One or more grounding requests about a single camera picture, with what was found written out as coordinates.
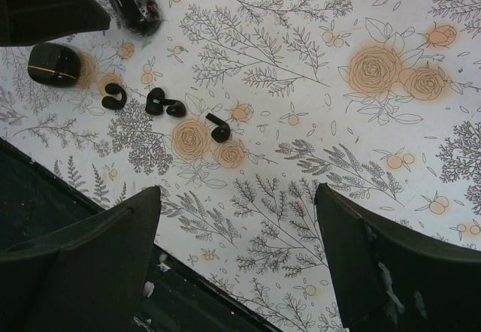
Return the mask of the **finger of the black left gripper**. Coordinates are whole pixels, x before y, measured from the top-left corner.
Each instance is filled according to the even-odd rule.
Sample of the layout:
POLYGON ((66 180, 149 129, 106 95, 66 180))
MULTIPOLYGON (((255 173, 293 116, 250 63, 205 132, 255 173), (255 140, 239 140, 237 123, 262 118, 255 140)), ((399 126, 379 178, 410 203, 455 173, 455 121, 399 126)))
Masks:
POLYGON ((1 45, 25 47, 110 27, 96 0, 1 0, 1 45))

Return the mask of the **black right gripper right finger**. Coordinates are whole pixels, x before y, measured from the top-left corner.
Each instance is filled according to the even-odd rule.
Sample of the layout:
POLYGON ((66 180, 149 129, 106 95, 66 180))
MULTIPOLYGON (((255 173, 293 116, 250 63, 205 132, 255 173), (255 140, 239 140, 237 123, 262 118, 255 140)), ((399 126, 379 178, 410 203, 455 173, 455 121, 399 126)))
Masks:
POLYGON ((404 227, 325 183, 315 206, 344 328, 480 328, 478 251, 404 227))

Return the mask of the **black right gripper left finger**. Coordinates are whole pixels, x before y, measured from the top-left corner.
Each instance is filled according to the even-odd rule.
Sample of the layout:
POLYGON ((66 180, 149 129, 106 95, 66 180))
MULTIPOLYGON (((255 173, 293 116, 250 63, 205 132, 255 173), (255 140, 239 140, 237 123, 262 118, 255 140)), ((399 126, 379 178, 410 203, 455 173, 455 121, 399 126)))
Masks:
POLYGON ((161 212, 151 186, 1 253, 3 331, 128 331, 161 212))

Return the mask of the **long black earbud charging case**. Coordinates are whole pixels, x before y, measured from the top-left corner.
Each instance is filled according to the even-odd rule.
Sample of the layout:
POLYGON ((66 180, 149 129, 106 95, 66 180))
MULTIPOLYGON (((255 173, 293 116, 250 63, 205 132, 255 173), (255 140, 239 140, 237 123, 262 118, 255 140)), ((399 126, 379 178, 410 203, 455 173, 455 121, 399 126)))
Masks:
POLYGON ((159 29, 162 17, 156 0, 108 0, 120 25, 132 35, 149 37, 159 29))

